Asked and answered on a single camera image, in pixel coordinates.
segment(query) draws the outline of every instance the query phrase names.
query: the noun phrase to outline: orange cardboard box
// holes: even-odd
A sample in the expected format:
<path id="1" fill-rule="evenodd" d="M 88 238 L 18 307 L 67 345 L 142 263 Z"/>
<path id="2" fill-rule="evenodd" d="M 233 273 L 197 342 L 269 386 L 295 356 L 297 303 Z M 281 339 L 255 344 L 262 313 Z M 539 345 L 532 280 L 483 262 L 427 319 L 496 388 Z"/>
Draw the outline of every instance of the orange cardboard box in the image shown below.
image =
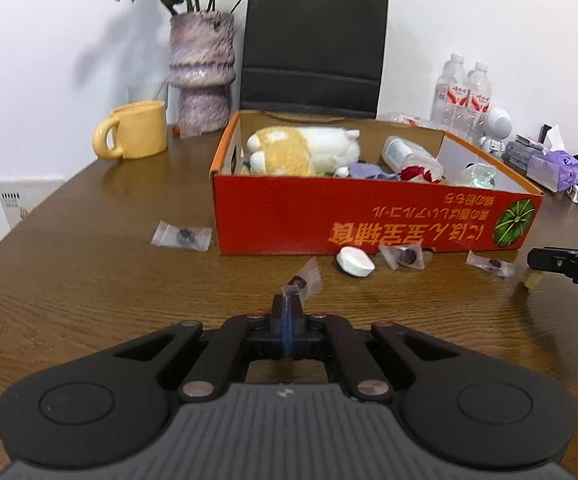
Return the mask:
<path id="1" fill-rule="evenodd" d="M 359 129 L 361 158 L 378 164 L 387 137 L 424 146 L 448 182 L 476 162 L 498 168 L 496 190 L 443 184 L 328 176 L 241 174 L 246 140 L 278 124 L 331 124 Z M 211 164 L 222 254 L 335 254 L 343 246 L 375 253 L 379 244 L 421 241 L 438 252 L 521 247 L 542 192 L 502 162 L 440 130 L 368 119 L 236 112 Z"/>

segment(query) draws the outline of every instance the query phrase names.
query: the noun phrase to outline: black bag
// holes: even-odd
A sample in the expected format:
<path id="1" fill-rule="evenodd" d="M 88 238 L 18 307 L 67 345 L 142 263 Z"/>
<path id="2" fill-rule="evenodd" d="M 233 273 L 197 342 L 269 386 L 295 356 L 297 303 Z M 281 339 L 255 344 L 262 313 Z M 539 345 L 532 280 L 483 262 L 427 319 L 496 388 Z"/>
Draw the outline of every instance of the black bag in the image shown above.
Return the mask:
<path id="1" fill-rule="evenodd" d="M 389 0 L 248 0 L 240 108 L 374 118 Z"/>

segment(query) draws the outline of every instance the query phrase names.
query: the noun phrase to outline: plush toy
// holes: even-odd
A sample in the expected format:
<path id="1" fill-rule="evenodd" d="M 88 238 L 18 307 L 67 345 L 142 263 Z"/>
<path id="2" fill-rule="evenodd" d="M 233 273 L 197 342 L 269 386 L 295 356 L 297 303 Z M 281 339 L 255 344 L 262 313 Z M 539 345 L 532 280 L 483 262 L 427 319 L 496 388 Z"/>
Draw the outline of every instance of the plush toy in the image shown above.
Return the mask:
<path id="1" fill-rule="evenodd" d="M 330 126 L 270 126 L 256 131 L 246 146 L 251 173 L 324 175 L 357 162 L 360 130 Z"/>

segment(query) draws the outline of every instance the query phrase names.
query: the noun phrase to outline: ceramic vase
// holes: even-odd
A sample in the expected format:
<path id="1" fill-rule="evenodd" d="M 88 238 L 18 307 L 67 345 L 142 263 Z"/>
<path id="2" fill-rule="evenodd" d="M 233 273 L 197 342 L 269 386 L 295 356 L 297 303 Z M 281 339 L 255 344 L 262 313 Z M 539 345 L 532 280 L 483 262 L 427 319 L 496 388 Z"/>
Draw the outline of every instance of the ceramic vase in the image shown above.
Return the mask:
<path id="1" fill-rule="evenodd" d="M 233 69 L 233 15 L 186 12 L 171 17 L 169 83 L 180 89 L 182 135 L 220 130 L 229 121 Z"/>

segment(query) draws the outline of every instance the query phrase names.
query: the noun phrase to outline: small bottle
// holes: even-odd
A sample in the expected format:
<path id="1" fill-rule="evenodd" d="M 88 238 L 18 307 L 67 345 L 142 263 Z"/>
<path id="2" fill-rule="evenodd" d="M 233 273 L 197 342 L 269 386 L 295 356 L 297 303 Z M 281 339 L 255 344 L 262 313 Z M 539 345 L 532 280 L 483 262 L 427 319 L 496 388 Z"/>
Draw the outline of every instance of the small bottle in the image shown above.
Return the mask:
<path id="1" fill-rule="evenodd" d="M 476 69 L 469 73 L 469 99 L 464 133 L 475 143 L 483 135 L 486 114 L 491 104 L 492 89 L 487 72 L 488 66 L 478 61 Z"/>
<path id="2" fill-rule="evenodd" d="M 451 54 L 435 84 L 431 122 L 443 130 L 451 130 L 456 107 L 464 108 L 467 104 L 467 92 L 464 56 Z"/>

